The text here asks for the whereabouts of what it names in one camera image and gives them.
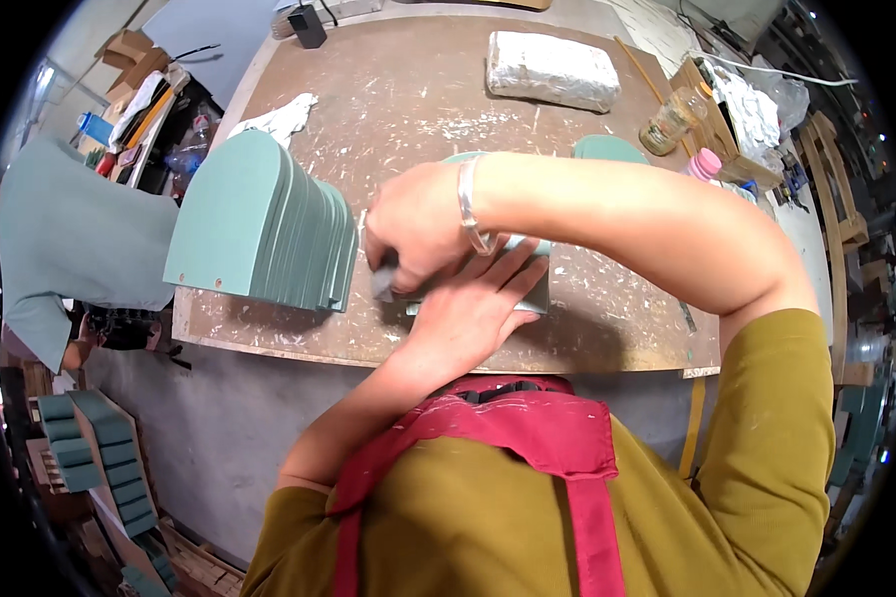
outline red object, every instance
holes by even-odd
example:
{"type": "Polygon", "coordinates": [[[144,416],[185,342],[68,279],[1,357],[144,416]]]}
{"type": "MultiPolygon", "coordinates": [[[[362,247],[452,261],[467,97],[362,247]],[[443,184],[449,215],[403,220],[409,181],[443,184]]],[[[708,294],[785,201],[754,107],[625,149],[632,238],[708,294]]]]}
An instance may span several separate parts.
{"type": "Polygon", "coordinates": [[[96,164],[96,174],[100,176],[109,176],[112,167],[116,164],[116,154],[106,152],[103,159],[96,164]]]}
{"type": "Polygon", "coordinates": [[[335,505],[329,511],[330,516],[341,517],[336,597],[358,594],[358,537],[365,498],[402,452],[419,439],[441,436],[509,448],[535,470],[564,479],[581,596],[624,595],[605,484],[617,476],[608,407],[575,397],[570,383],[560,377],[476,376],[460,379],[444,396],[425,400],[345,462],[335,485],[335,505]],[[541,390],[511,392],[477,405],[456,396],[520,380],[531,381],[541,390]]]}

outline silver bangle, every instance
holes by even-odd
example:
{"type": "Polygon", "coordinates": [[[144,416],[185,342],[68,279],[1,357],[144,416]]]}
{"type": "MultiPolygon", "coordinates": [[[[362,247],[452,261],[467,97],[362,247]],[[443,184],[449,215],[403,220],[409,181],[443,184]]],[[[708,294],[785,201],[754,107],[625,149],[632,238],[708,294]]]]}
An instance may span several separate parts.
{"type": "Polygon", "coordinates": [[[498,245],[498,235],[493,232],[478,232],[478,220],[471,207],[471,197],[475,188],[475,166],[480,157],[478,155],[468,158],[461,163],[457,172],[457,202],[461,207],[461,226],[478,255],[484,256],[495,251],[495,245],[498,245]]]}

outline wooden table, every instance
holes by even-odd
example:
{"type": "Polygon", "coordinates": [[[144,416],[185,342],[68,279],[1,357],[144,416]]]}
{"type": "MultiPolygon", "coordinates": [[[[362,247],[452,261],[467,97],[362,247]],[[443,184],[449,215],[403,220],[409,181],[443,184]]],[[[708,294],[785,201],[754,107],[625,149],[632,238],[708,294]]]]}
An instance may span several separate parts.
{"type": "MultiPolygon", "coordinates": [[[[661,94],[671,92],[657,59],[633,50],[661,94]]],[[[611,134],[640,148],[637,129],[658,102],[619,45],[575,30],[480,17],[412,17],[330,30],[318,50],[279,44],[241,119],[299,93],[319,98],[291,154],[313,177],[338,188],[356,218],[374,185],[423,161],[464,151],[570,156],[585,135],[611,134]],[[484,60],[493,30],[541,32],[603,48],[620,76],[608,114],[491,96],[484,60]]],[[[679,147],[651,163],[680,170],[679,147]]],[[[554,245],[550,312],[519,329],[485,362],[490,372],[613,372],[719,365],[717,317],[692,308],[688,332],[676,299],[607,257],[554,245]]],[[[376,366],[408,335],[404,304],[371,299],[359,254],[346,313],[314,312],[179,288],[173,337],[205,346],[285,358],[376,366]]]]}

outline left hand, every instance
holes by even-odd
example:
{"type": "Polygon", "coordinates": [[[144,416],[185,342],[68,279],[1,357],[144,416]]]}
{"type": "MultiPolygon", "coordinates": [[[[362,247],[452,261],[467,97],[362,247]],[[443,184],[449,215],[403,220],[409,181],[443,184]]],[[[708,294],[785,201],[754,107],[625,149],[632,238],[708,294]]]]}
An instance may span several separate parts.
{"type": "MultiPolygon", "coordinates": [[[[499,250],[505,242],[499,239],[499,250]]],[[[538,257],[517,273],[537,246],[537,239],[525,239],[497,262],[497,255],[475,257],[428,293],[408,339],[393,354],[406,373],[435,390],[478,367],[515,329],[537,321],[535,312],[514,310],[548,270],[548,258],[538,257]]]]}

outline right hand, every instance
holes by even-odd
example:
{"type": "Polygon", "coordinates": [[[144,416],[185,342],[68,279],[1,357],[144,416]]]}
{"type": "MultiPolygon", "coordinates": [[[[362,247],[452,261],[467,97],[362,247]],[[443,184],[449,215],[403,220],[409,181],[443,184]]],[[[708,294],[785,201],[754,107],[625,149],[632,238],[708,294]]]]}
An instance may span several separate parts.
{"type": "Polygon", "coordinates": [[[398,253],[392,290],[415,291],[471,250],[457,202],[458,164],[418,164],[386,181],[365,218],[365,255],[372,270],[389,247],[398,253]]]}
{"type": "Polygon", "coordinates": [[[426,394],[469,373],[500,349],[511,332],[540,318],[515,310],[515,305],[544,277],[548,257],[537,257],[519,273],[538,239],[524,239],[498,258],[502,241],[493,255],[475,257],[425,296],[412,331],[392,355],[404,379],[428,384],[426,394]]]}

